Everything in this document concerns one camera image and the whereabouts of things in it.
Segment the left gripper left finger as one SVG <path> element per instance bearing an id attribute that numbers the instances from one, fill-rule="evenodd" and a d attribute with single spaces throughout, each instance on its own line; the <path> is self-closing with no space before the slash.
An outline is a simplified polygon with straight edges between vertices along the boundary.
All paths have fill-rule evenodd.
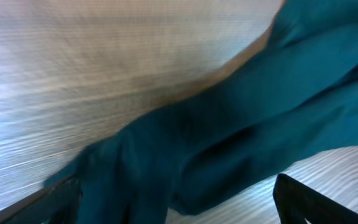
<path id="1" fill-rule="evenodd" d="M 0 211 L 0 224 L 74 224 L 81 199 L 80 182 L 68 177 Z"/>

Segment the dark t-shirt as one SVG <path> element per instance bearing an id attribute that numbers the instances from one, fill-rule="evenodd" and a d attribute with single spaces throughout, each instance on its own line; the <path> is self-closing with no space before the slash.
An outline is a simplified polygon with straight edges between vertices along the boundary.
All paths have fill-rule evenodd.
<path id="1" fill-rule="evenodd" d="M 358 0 L 287 1 L 263 51 L 197 95 L 87 146 L 78 223 L 197 215 L 294 162 L 358 146 Z"/>

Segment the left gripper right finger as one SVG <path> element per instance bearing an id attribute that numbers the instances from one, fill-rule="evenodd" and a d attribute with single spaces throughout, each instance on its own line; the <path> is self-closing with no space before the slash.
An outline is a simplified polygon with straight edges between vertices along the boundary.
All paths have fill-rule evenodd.
<path id="1" fill-rule="evenodd" d="M 278 174 L 273 199 L 281 224 L 358 224 L 358 213 L 286 174 Z"/>

